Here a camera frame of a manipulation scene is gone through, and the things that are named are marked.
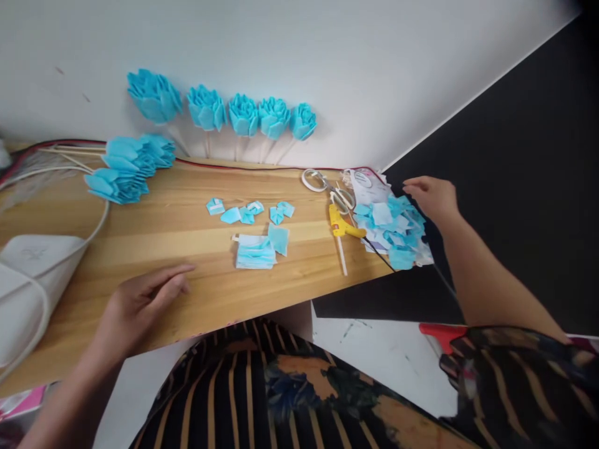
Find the person's right hand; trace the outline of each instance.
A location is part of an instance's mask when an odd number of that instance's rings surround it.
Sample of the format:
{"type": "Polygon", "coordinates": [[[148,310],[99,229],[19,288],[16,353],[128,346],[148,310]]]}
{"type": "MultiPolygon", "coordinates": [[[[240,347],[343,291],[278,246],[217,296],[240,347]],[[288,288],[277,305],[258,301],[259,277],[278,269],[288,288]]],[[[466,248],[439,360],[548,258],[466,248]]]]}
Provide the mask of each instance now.
{"type": "Polygon", "coordinates": [[[412,195],[422,212],[437,226],[443,221],[460,217],[454,185],[445,180],[419,176],[404,181],[404,192],[412,195]]]}

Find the pink object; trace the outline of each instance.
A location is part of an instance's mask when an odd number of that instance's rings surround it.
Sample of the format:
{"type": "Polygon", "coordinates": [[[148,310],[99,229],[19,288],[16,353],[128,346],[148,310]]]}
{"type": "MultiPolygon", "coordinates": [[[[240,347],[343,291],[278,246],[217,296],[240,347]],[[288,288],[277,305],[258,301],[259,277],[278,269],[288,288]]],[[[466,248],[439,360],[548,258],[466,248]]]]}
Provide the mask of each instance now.
{"type": "MultiPolygon", "coordinates": [[[[3,415],[0,412],[0,420],[10,418],[11,416],[18,415],[20,413],[31,410],[32,408],[39,407],[44,400],[44,393],[46,392],[46,386],[38,387],[29,392],[29,395],[8,414],[3,415]]],[[[0,400],[0,403],[6,403],[6,400],[0,400]]]]}

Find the yellow glue gun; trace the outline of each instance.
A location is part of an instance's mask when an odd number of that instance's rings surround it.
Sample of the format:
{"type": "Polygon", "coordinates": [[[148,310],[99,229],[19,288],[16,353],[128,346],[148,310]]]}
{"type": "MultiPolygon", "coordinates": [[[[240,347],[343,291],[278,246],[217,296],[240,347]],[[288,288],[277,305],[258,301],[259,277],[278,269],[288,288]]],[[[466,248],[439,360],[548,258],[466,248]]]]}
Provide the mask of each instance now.
{"type": "Polygon", "coordinates": [[[335,237],[343,237],[345,234],[357,238],[366,237],[365,229],[354,228],[351,224],[342,219],[341,213],[335,204],[329,205],[329,218],[331,219],[331,227],[333,228],[333,235],[335,237]]]}

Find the red object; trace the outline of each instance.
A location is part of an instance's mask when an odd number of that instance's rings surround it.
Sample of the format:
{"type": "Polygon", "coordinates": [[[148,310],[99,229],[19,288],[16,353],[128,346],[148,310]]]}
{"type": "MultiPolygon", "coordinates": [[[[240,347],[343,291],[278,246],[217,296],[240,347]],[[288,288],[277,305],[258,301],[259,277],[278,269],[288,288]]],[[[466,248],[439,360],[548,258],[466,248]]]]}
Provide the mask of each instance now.
{"type": "Polygon", "coordinates": [[[422,334],[435,337],[445,354],[453,352],[450,341],[462,337],[468,330],[466,326],[446,326],[445,324],[420,323],[418,327],[422,334]]]}

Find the black wall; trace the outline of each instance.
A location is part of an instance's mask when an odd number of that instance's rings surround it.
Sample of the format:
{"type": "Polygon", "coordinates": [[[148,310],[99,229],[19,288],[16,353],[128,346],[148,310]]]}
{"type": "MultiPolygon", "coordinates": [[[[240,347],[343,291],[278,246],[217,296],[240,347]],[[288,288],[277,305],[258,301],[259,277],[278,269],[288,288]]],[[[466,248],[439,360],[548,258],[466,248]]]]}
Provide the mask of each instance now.
{"type": "MultiPolygon", "coordinates": [[[[579,17],[387,172],[397,194],[430,175],[457,187],[464,217],[567,331],[599,335],[599,65],[579,17]]],[[[441,237],[427,235],[450,278],[441,237]]],[[[429,267],[315,301],[319,316],[462,322],[429,267]],[[426,285],[426,300],[422,286],[426,285]]]]}

